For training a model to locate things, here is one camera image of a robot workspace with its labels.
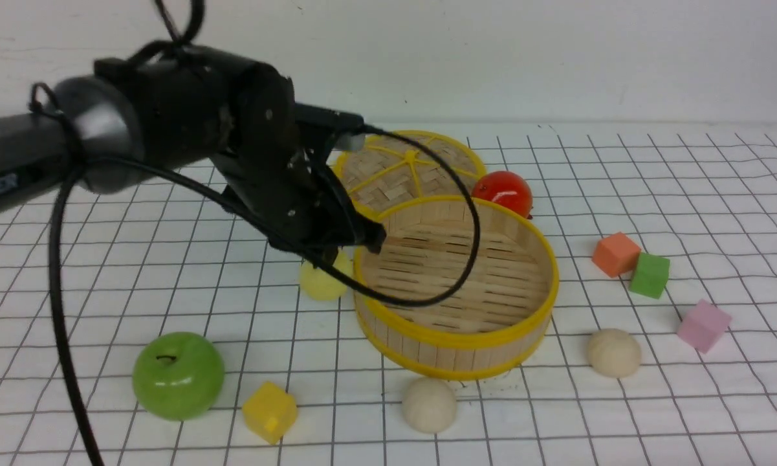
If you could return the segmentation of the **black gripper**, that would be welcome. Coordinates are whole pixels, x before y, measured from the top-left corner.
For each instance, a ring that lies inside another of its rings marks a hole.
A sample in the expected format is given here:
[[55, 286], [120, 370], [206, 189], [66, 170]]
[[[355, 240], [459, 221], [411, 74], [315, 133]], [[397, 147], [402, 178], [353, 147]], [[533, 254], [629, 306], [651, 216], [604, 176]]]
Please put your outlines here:
[[328, 166], [332, 151], [362, 147], [364, 118], [297, 103], [292, 80], [263, 63], [247, 66], [231, 86], [230, 153], [215, 162], [270, 244], [380, 253], [384, 227], [356, 210]]

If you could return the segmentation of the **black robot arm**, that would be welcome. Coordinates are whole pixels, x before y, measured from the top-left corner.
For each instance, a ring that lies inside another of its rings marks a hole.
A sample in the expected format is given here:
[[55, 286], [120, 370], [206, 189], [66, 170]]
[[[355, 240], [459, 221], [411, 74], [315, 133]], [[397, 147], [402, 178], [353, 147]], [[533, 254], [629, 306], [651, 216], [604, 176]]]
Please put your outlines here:
[[225, 177], [226, 209], [247, 215], [279, 250], [365, 247], [383, 226], [356, 211], [327, 164], [361, 148], [364, 119], [299, 104], [273, 66], [211, 47], [152, 63], [95, 61], [47, 104], [0, 118], [0, 214], [55, 189], [90, 162], [80, 185], [118, 194], [148, 180], [140, 162], [177, 170], [208, 159]]

